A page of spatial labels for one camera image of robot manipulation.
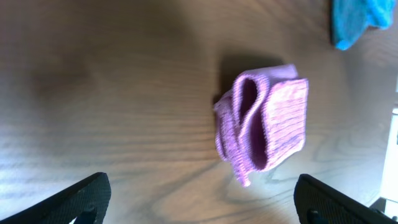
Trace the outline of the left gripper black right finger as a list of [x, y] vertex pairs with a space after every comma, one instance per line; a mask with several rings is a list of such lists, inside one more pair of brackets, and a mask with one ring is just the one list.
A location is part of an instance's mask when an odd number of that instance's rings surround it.
[[308, 174], [299, 176], [294, 204], [301, 224], [397, 224]]

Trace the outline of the purple microfiber cloth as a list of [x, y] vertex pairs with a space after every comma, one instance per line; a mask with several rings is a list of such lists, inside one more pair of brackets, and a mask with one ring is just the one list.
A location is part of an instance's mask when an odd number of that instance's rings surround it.
[[246, 70], [215, 103], [215, 145], [242, 186], [305, 144], [309, 84], [293, 64]]

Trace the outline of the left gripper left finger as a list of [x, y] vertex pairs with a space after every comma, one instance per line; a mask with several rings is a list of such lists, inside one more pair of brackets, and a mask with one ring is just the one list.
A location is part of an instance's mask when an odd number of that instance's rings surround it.
[[106, 173], [97, 172], [1, 220], [1, 224], [102, 224], [111, 199]]

